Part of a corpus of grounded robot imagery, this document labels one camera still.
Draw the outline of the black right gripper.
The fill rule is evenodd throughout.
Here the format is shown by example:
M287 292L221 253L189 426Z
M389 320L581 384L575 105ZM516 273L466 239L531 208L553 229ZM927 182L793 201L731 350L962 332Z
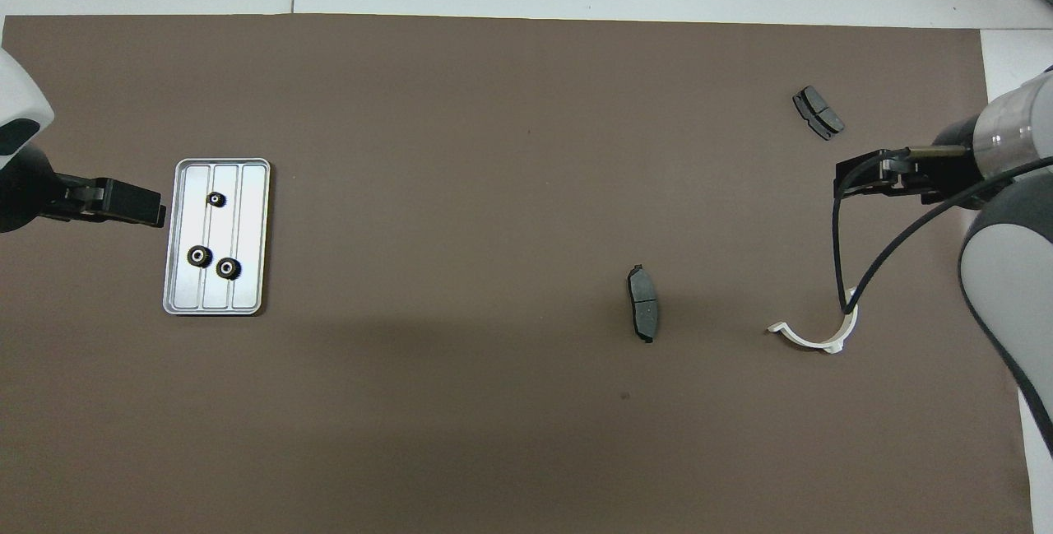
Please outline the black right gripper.
M976 118L967 118L943 128L931 145L914 149L913 155L881 160L874 166L876 180L865 182L865 194L917 196L928 207L981 182L972 152L976 125ZM869 159L871 154L862 154L835 164L835 197L858 192Z

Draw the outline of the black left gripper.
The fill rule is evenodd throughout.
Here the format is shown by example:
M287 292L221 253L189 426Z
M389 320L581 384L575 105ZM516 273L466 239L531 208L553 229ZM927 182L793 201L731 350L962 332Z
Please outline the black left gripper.
M160 193L128 185L123 190L123 219L100 207L106 196L100 179L58 174L41 149L26 146L1 173L1 231L24 228L38 216L56 221L122 221L165 228L168 207Z

